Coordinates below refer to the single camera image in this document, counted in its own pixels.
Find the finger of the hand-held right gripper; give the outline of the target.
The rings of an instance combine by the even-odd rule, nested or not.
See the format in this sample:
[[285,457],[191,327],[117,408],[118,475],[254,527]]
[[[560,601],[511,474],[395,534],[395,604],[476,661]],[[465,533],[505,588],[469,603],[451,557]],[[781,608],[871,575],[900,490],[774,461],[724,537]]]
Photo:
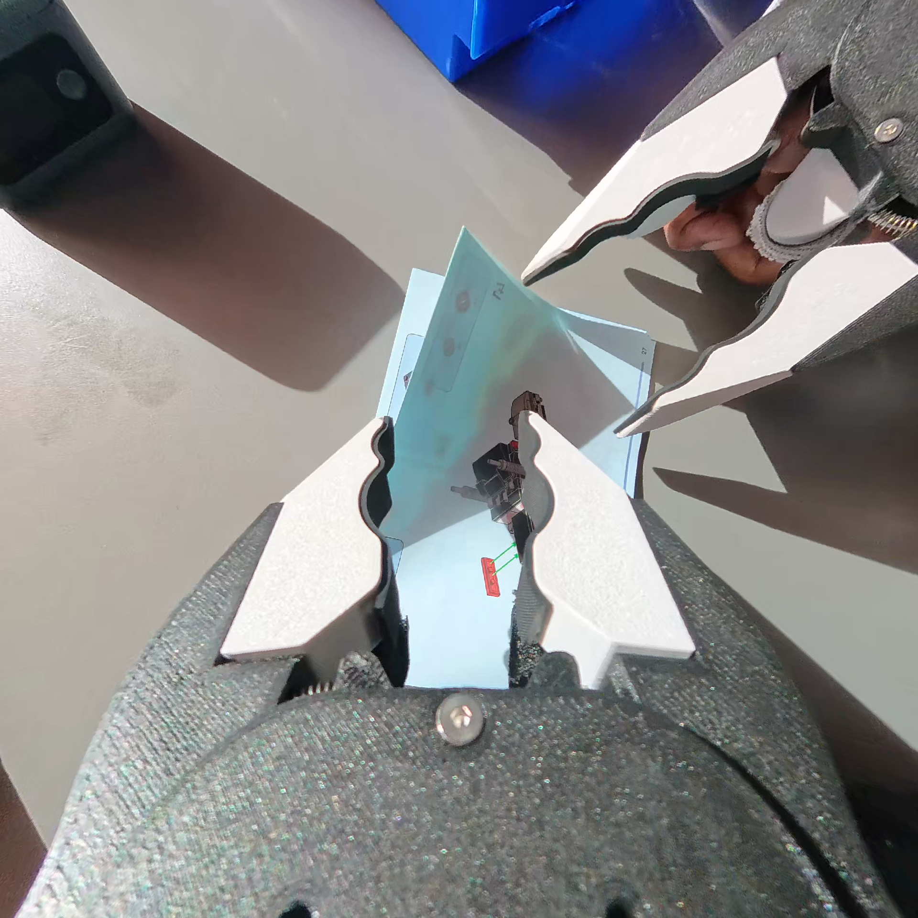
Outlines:
[[638,140],[541,247],[522,282],[565,269],[608,238],[648,235],[697,199],[756,175],[776,147],[786,99],[774,57]]
[[915,242],[836,246],[798,262],[754,322],[624,419],[620,437],[667,426],[916,323]]

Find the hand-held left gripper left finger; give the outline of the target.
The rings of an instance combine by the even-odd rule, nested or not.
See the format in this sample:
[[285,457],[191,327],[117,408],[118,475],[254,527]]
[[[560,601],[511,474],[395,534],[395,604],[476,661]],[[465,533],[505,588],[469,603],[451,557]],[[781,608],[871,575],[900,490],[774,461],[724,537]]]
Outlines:
[[393,577],[379,526],[391,509],[388,417],[372,419],[283,499],[220,648],[230,661],[293,658],[332,682],[350,653],[395,639]]

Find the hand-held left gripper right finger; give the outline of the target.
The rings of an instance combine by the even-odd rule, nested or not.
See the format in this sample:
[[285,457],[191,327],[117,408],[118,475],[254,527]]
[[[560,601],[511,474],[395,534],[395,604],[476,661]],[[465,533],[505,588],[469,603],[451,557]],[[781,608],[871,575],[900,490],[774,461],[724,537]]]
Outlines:
[[695,653],[633,501],[541,415],[518,417],[523,505],[519,634],[571,656],[599,689],[616,655]]

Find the light blue instruction booklet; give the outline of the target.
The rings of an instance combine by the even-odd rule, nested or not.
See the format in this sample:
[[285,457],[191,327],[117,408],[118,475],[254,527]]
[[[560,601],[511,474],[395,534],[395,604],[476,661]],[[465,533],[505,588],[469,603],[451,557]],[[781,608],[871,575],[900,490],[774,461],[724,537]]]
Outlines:
[[511,440],[511,403],[542,396],[548,421],[634,493],[640,439],[613,429],[649,396],[643,330],[550,305],[467,230],[445,276],[413,271],[380,397],[394,421],[393,506],[382,533],[409,623],[407,684],[508,686],[511,532],[471,487],[473,462]]

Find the person's right hand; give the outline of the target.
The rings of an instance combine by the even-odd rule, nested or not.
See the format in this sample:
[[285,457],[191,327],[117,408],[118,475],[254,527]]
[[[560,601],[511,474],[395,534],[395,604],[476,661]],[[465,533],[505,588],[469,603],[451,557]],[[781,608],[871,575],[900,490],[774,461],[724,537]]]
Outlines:
[[799,139],[808,120],[809,101],[800,99],[778,123],[779,147],[755,183],[725,198],[715,209],[690,205],[664,226],[668,246],[674,251],[712,251],[721,266],[742,283],[759,287],[774,283],[781,265],[758,252],[747,230],[756,208],[809,153]]

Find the blue bin with white card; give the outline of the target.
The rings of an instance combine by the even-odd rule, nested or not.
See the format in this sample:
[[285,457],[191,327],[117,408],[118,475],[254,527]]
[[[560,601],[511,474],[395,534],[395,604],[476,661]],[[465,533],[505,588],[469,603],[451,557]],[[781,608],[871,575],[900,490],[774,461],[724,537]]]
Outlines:
[[452,84],[564,14],[574,1],[378,1]]

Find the grey electronic device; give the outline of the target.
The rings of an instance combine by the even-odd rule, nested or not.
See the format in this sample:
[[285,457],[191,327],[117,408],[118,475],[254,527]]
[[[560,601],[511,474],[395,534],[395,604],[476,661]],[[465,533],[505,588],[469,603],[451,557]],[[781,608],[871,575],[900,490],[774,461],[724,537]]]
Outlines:
[[41,197],[134,123],[129,99],[59,1],[1,3],[1,207]]

